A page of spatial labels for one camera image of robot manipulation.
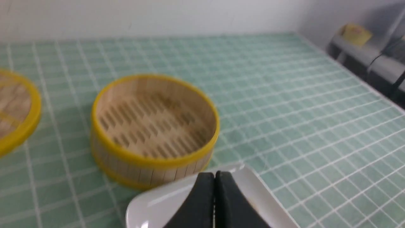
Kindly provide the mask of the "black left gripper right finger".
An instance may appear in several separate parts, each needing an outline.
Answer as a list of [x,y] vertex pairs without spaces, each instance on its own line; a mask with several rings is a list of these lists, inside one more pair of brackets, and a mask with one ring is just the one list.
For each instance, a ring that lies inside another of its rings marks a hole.
[[248,202],[228,171],[217,171],[215,174],[215,227],[270,227]]

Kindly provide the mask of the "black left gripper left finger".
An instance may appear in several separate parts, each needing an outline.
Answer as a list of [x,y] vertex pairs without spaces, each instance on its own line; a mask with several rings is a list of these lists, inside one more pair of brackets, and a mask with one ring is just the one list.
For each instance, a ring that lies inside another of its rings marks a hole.
[[214,188],[214,174],[199,173],[187,198],[164,227],[212,228],[214,226]]

